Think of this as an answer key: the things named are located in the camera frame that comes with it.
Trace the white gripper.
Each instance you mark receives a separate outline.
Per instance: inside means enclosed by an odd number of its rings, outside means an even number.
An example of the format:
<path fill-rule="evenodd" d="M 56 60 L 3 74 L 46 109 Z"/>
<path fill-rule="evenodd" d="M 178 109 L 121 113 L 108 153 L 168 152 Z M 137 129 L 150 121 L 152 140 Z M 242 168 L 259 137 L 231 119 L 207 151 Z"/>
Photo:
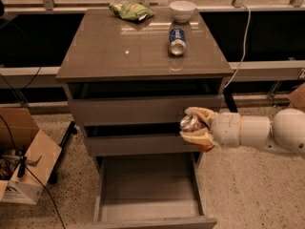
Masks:
<path fill-rule="evenodd" d="M 197 116 L 208 128 L 212 125 L 212 134 L 207 128 L 194 132 L 180 132 L 182 138 L 194 144 L 199 151 L 209 152 L 216 145 L 216 141 L 223 147 L 236 148 L 240 146 L 240 114 L 218 114 L 210 109 L 201 107 L 189 107 L 184 113 Z"/>

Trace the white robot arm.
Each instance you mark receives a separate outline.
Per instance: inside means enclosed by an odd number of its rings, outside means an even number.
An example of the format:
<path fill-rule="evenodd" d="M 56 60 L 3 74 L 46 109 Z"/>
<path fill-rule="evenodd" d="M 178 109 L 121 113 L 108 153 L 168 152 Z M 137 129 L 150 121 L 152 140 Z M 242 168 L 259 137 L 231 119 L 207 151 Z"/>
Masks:
<path fill-rule="evenodd" d="M 216 113 L 190 107 L 180 121 L 180 135 L 200 151 L 247 146 L 262 152 L 305 156 L 305 114 L 297 109 L 267 116 Z"/>

